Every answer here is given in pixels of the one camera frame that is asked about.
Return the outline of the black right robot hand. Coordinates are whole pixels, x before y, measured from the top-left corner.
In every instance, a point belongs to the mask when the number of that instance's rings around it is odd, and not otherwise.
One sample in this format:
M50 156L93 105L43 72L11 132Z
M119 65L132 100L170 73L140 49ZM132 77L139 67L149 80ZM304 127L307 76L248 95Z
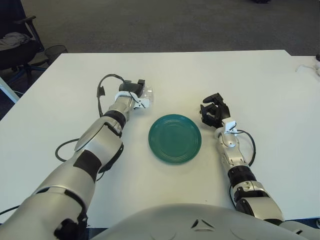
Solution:
M216 129L223 126L223 120L230 118L230 110L219 93L206 97L200 105L201 121Z

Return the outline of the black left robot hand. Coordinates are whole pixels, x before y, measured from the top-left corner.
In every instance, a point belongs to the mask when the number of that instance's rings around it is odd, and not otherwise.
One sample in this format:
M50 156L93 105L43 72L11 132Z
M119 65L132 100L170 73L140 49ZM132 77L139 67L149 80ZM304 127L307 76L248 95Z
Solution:
M145 88L145 80L139 79L137 83L125 80L120 86L119 91L135 93L138 98L141 97Z

